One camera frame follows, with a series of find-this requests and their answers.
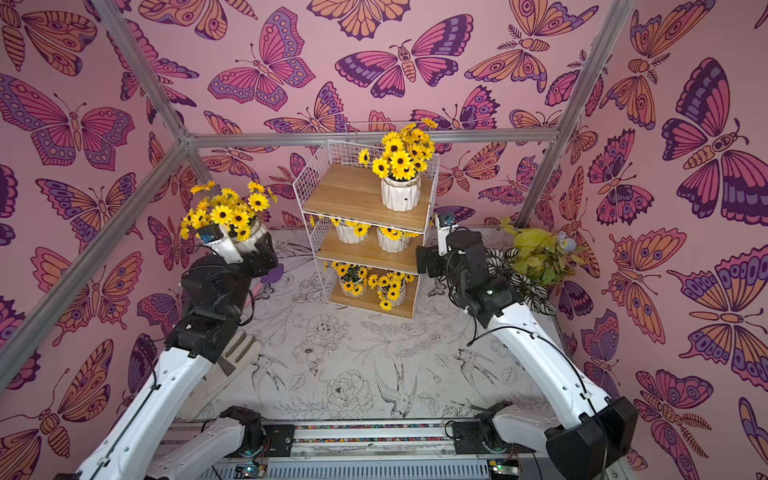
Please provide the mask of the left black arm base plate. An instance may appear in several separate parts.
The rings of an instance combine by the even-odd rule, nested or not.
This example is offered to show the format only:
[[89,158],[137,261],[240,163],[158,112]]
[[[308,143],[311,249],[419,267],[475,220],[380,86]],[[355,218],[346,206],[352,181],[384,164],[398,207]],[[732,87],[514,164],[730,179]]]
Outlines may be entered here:
[[249,459],[288,457],[295,431],[296,426],[293,424],[249,426],[245,429],[237,455]]

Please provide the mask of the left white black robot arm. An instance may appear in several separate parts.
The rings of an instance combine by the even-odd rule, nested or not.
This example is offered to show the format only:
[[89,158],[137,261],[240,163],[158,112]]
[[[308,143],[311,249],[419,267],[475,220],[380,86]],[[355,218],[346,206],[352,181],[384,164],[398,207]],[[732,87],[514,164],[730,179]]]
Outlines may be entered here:
[[71,473],[73,479],[196,479],[235,454],[253,457],[264,444],[262,417],[230,407],[197,436],[176,450],[156,451],[194,388],[218,366],[231,375],[223,357],[243,311],[254,308],[254,279],[278,265],[269,233],[240,245],[220,238],[213,254],[195,261],[181,277],[188,305],[165,341],[153,372],[137,398],[95,451]]

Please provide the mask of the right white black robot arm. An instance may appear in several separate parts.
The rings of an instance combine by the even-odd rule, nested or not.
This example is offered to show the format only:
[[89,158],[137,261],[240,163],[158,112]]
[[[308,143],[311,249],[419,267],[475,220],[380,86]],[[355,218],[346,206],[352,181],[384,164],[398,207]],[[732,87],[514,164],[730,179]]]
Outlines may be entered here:
[[439,230],[435,246],[416,249],[417,270],[447,282],[449,299],[507,347],[548,400],[555,417],[506,405],[491,416],[503,442],[547,455],[565,479],[606,479],[630,450],[638,412],[613,399],[550,338],[505,278],[495,276],[480,233]]

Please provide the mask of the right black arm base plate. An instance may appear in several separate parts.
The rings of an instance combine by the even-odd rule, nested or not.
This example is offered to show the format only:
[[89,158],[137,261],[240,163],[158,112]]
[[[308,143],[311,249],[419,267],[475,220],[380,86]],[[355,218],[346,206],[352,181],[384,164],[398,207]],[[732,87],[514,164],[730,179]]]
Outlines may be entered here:
[[457,454],[473,455],[508,455],[513,453],[534,453],[534,450],[504,442],[484,421],[449,420],[444,426],[444,434],[453,442]]

